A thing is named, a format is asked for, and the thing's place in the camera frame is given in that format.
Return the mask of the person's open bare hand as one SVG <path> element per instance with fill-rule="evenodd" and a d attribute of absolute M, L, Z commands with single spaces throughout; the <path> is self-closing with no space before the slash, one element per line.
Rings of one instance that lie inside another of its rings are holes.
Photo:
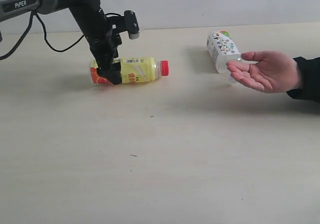
<path fill-rule="evenodd" d="M 302 86 L 302 76 L 296 61 L 277 51 L 257 51 L 241 54 L 245 61 L 228 61 L 230 75 L 240 84 L 263 93 L 283 93 Z"/>

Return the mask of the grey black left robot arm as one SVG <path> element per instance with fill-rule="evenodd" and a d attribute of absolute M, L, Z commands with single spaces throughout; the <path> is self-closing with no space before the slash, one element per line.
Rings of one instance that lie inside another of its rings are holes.
<path fill-rule="evenodd" d="M 98 76 L 114 85 L 122 83 L 121 67 L 114 63 L 114 59 L 119 56 L 118 46 L 122 43 L 117 23 L 122 24 L 124 17 L 105 14 L 101 0 L 0 0 L 0 7 L 2 22 L 30 13 L 26 30 L 9 52 L 1 56 L 1 60 L 9 58 L 17 50 L 30 31 L 34 17 L 69 9 L 97 62 Z"/>

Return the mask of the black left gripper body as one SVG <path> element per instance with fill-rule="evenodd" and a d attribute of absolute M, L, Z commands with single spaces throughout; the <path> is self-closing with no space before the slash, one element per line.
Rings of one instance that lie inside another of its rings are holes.
<path fill-rule="evenodd" d="M 74 19 L 90 46 L 98 68 L 101 70 L 120 70 L 118 57 L 118 38 L 113 31 L 111 20 L 102 9 L 75 8 Z"/>

